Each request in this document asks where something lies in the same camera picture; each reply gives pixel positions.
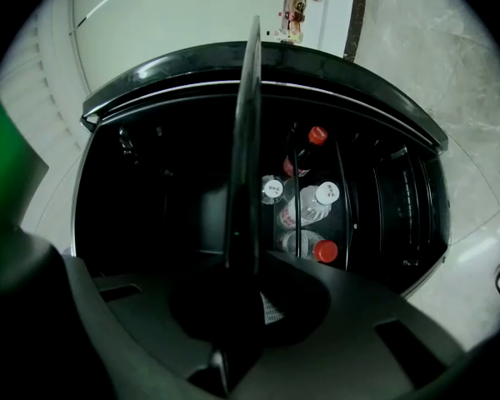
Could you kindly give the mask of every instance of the red bottle cap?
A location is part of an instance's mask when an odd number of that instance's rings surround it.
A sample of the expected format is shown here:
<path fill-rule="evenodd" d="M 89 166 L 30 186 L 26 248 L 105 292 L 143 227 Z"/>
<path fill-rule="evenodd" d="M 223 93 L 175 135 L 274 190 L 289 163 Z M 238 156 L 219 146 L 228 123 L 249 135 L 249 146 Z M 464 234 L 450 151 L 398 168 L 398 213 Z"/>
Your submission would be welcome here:
<path fill-rule="evenodd" d="M 309 131 L 309 142 L 315 145 L 323 145 L 328 137 L 328 132 L 319 126 L 312 127 Z"/>
<path fill-rule="evenodd" d="M 321 240 L 315 245 L 313 256 L 321 263 L 330 263 L 339 254 L 337 244 L 331 240 Z"/>

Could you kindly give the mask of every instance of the green object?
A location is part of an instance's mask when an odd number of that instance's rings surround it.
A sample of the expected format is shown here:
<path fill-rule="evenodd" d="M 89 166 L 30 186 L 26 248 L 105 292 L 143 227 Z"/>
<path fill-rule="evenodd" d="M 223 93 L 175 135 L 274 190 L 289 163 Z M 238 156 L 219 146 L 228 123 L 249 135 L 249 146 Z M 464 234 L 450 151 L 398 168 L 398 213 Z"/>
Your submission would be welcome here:
<path fill-rule="evenodd" d="M 20 225 L 47 170 L 0 103 L 0 223 Z"/>

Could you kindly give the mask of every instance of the marble floor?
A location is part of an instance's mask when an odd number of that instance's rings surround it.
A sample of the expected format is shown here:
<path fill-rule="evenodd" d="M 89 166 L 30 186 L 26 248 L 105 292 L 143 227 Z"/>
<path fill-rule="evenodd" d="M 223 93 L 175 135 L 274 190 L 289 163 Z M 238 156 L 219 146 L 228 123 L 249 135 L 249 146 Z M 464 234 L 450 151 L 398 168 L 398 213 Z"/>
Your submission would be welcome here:
<path fill-rule="evenodd" d="M 409 300 L 470 349 L 500 327 L 500 52 L 463 0 L 366 0 L 355 63 L 401 88 L 450 138 L 452 246 Z"/>

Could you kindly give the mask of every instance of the floor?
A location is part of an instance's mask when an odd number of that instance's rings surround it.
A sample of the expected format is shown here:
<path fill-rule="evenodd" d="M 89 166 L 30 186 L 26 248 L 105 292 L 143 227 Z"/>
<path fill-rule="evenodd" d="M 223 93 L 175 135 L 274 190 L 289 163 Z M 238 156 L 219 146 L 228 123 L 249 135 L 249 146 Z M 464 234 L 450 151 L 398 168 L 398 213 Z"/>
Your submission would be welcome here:
<path fill-rule="evenodd" d="M 500 53 L 463 0 L 366 0 L 355 63 L 401 88 L 450 138 L 452 246 L 409 301 L 470 349 L 500 327 Z"/>

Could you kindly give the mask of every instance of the bottle cap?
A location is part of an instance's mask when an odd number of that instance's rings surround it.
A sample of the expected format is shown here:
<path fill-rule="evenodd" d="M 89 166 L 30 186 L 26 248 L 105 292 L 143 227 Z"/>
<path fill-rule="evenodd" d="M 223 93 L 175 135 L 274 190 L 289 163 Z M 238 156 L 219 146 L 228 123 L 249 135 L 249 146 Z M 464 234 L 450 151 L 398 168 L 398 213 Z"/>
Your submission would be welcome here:
<path fill-rule="evenodd" d="M 265 184 L 265 195 L 270 198 L 278 198 L 283 193 L 283 184 L 277 179 L 272 179 Z"/>
<path fill-rule="evenodd" d="M 339 198 L 339 188 L 333 182 L 323 182 L 317 188 L 315 198 L 320 204 L 332 204 Z"/>
<path fill-rule="evenodd" d="M 309 131 L 309 142 L 315 145 L 323 145 L 328 137 L 328 132 L 319 126 L 314 126 Z"/>
<path fill-rule="evenodd" d="M 330 263 L 339 254 L 337 244 L 331 240 L 321 240 L 315 244 L 313 256 L 321 263 Z"/>

